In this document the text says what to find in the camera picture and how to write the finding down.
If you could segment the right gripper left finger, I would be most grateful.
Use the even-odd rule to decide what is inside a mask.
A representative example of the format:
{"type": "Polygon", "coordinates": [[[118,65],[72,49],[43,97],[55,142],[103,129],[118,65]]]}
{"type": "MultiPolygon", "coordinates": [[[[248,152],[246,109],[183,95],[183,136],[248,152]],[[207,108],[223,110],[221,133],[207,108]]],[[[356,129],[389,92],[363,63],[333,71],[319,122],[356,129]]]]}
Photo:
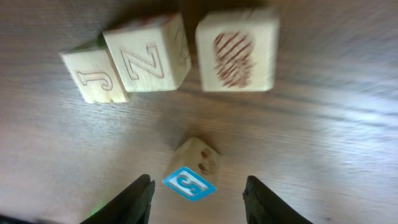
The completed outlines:
{"type": "Polygon", "coordinates": [[[148,224],[155,181],[142,174],[81,224],[148,224]]]}

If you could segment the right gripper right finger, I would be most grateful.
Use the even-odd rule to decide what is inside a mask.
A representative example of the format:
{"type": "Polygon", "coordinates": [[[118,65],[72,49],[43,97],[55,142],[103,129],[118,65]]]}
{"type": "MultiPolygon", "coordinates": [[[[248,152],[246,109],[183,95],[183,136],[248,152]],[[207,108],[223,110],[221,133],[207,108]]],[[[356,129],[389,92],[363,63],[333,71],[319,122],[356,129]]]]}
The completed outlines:
{"type": "Polygon", "coordinates": [[[312,224],[256,176],[247,177],[243,200],[248,224],[312,224]]]}

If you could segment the wooden block blue corner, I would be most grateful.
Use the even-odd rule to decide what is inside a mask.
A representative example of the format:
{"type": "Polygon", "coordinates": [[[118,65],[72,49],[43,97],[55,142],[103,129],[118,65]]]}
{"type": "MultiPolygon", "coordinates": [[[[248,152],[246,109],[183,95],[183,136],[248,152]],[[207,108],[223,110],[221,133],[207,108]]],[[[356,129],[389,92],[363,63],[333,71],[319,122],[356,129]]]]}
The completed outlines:
{"type": "Polygon", "coordinates": [[[220,154],[199,138],[190,138],[173,154],[162,182],[189,201],[217,191],[220,154]]]}

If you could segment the wooden block red side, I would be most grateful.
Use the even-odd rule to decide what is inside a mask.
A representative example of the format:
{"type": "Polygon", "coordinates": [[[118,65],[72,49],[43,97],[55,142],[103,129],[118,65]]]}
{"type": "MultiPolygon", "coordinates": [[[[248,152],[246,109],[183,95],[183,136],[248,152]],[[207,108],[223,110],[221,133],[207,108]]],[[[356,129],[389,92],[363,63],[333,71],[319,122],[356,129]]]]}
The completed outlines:
{"type": "Polygon", "coordinates": [[[129,101],[104,39],[93,39],[60,56],[87,103],[129,101]]]}

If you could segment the wooden block green side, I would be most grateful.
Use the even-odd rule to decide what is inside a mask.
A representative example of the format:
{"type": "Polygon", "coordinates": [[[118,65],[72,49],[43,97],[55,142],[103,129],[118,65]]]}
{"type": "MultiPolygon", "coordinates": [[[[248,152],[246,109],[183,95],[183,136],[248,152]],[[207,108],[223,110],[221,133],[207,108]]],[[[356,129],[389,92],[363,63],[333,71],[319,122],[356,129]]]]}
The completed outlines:
{"type": "Polygon", "coordinates": [[[103,37],[128,92],[176,90],[192,67],[179,12],[136,19],[103,37]]]}

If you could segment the plain wooden picture block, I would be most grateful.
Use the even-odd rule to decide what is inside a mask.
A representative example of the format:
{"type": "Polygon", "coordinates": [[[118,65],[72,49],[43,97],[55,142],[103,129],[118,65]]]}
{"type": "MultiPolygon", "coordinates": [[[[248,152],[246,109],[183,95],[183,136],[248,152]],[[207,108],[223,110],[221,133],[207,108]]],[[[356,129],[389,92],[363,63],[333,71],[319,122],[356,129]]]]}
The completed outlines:
{"type": "Polygon", "coordinates": [[[195,31],[203,91],[274,86],[279,17],[271,7],[209,12],[195,31]]]}

